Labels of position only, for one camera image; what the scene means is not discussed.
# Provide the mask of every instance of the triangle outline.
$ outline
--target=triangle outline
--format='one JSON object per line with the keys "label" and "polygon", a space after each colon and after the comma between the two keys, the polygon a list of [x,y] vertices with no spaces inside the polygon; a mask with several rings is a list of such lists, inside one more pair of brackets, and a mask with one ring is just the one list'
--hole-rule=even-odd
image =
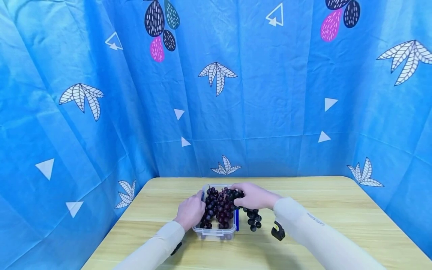
{"label": "triangle outline", "polygon": [[179,110],[179,109],[174,109],[174,113],[175,113],[177,120],[179,120],[182,117],[182,115],[184,114],[184,111]]}
{"label": "triangle outline", "polygon": [[[113,37],[117,37],[117,40],[118,40],[118,43],[119,43],[120,47],[117,46],[117,44],[115,43],[115,41],[112,42],[112,43],[110,43],[110,40],[111,40]],[[116,50],[116,51],[118,51],[118,49],[123,50],[123,45],[121,44],[120,38],[119,38],[118,35],[117,35],[117,31],[114,31],[114,33],[112,33],[112,35],[110,35],[110,37],[109,37],[107,40],[105,40],[105,44],[106,44],[106,45],[109,45],[109,47],[110,47],[111,49],[113,49],[113,50]]]}
{"label": "triangle outline", "polygon": [[324,131],[321,130],[321,134],[320,134],[320,137],[318,139],[318,143],[329,141],[329,140],[331,140],[331,138]]}
{"label": "triangle outline", "polygon": [[[270,16],[276,11],[276,10],[278,10],[280,8],[280,17],[281,17],[281,20],[280,20],[280,22],[278,22],[277,20],[276,20],[276,16],[274,17],[274,18],[270,18]],[[273,26],[275,26],[276,27],[276,25],[280,25],[280,26],[283,26],[283,2],[281,2],[279,5],[277,5],[277,7],[275,7],[269,14],[267,14],[267,16],[266,16],[266,19],[267,20],[269,20],[270,22],[269,22],[269,24],[270,25],[273,25]]]}
{"label": "triangle outline", "polygon": [[328,111],[328,109],[330,109],[338,101],[339,101],[339,99],[324,98],[324,112]]}
{"label": "triangle outline", "polygon": [[185,138],[181,137],[181,147],[185,147],[189,145],[191,145],[191,143],[188,142]]}
{"label": "triangle outline", "polygon": [[53,166],[54,166],[54,159],[48,159],[42,161],[41,163],[35,164],[35,166],[48,179],[48,181],[51,180]]}
{"label": "triangle outline", "polygon": [[83,205],[83,201],[78,202],[66,202],[66,207],[69,210],[70,215],[72,218],[76,216],[76,213],[81,209],[81,206]]}

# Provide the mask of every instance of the grape bunch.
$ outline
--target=grape bunch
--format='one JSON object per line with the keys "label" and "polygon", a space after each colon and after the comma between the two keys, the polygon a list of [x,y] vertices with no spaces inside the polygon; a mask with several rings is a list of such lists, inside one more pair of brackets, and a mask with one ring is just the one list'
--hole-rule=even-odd
{"label": "grape bunch", "polygon": [[258,209],[248,209],[243,208],[248,215],[248,224],[251,226],[251,231],[255,232],[257,229],[261,228],[261,216],[258,214]]}
{"label": "grape bunch", "polygon": [[207,189],[207,198],[205,200],[206,209],[201,219],[200,228],[211,229],[212,219],[216,217],[219,229],[228,229],[229,222],[234,217],[234,210],[240,209],[234,205],[234,200],[243,198],[245,194],[242,191],[236,191],[224,187],[220,192],[215,187]]}

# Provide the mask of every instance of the blue cloth backdrop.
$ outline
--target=blue cloth backdrop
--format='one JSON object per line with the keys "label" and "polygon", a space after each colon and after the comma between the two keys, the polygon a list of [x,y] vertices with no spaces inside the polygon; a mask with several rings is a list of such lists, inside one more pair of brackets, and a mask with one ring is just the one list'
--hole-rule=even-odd
{"label": "blue cloth backdrop", "polygon": [[0,269],[79,269],[159,176],[351,177],[432,257],[430,10],[0,1]]}

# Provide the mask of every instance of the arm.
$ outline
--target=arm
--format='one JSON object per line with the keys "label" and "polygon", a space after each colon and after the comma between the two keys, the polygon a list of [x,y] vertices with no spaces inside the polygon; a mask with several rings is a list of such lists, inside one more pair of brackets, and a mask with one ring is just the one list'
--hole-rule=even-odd
{"label": "arm", "polygon": [[120,262],[114,270],[154,270],[169,257],[183,236],[183,227],[176,221],[171,221]]}
{"label": "arm", "polygon": [[385,269],[347,237],[311,215],[292,198],[274,204],[276,221],[296,242],[305,246],[327,270]]}
{"label": "arm", "polygon": [[198,224],[206,204],[201,201],[203,191],[187,198],[178,206],[177,217],[165,224],[152,238],[139,247],[114,270],[154,270],[162,264],[183,239],[185,232]]}
{"label": "arm", "polygon": [[383,270],[379,262],[344,235],[311,215],[292,198],[282,198],[252,183],[239,183],[231,189],[243,190],[245,197],[236,206],[268,208],[285,232],[305,246],[327,270]]}

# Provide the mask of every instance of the hand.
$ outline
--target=hand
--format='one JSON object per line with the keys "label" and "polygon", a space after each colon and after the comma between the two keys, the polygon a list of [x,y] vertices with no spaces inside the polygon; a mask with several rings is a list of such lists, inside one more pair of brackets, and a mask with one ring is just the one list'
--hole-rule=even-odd
{"label": "hand", "polygon": [[200,190],[197,194],[185,199],[178,206],[177,217],[174,221],[180,224],[185,232],[200,223],[204,215],[206,204],[201,200],[202,195],[203,191]]}
{"label": "hand", "polygon": [[230,189],[238,189],[245,194],[243,198],[235,199],[234,205],[249,209],[268,208],[273,210],[274,204],[282,198],[252,183],[236,183],[233,184]]}

